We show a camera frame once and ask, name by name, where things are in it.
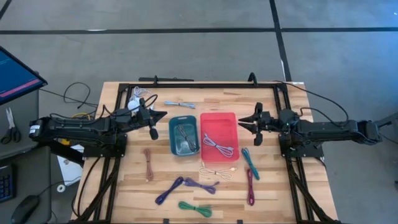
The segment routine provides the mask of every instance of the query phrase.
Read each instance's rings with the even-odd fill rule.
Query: red tray
[[[216,147],[203,143],[205,133],[217,145],[233,147],[232,157],[226,157]],[[234,162],[239,159],[238,132],[234,113],[202,113],[200,115],[200,135],[203,162]]]

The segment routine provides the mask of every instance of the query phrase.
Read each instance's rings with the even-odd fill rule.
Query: gray floor
[[[398,25],[398,2],[276,0],[282,27],[379,27]],[[13,0],[0,30],[138,29],[179,27],[272,27],[268,0]],[[284,33],[293,81],[330,97],[352,119],[380,119],[398,111],[398,32]],[[239,81],[255,72],[259,80],[283,80],[275,34],[3,35],[0,45],[63,93],[72,82],[91,87],[99,100],[105,81],[139,77]],[[83,98],[75,86],[70,96]],[[312,107],[334,119],[343,113],[309,96]],[[91,111],[40,93],[40,115],[70,116]],[[317,121],[324,118],[314,113]],[[390,129],[386,136],[394,138]],[[340,220],[398,223],[397,146],[352,142],[324,144],[328,176]],[[53,162],[53,180],[61,178]],[[70,218],[76,185],[54,192],[58,220]]]

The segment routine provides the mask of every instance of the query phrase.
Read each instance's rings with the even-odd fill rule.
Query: teal cable
[[[178,203],[178,207],[181,208],[182,210],[195,210],[201,213],[206,218],[211,217],[211,215],[213,214],[210,205],[195,207],[188,204],[187,202],[180,202]]]
[[[255,177],[257,180],[259,180],[259,179],[260,179],[260,175],[259,175],[259,172],[257,171],[257,169],[254,167],[253,163],[251,162],[249,149],[243,148],[243,149],[242,149],[242,154],[243,154],[243,157],[244,157],[244,159],[246,160],[246,162],[248,162],[249,167],[250,167],[251,171],[252,171],[253,174],[254,174],[254,177]]]

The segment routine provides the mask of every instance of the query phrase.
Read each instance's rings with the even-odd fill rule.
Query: computer mouse
[[[40,198],[37,195],[26,197],[14,210],[11,216],[12,224],[23,224],[27,221],[36,207],[39,205]]]

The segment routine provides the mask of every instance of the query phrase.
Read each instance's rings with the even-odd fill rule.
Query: teal tray
[[[179,131],[181,125],[187,138],[194,145],[192,149]],[[194,116],[178,116],[169,121],[170,150],[176,156],[191,156],[199,152],[197,119]]]

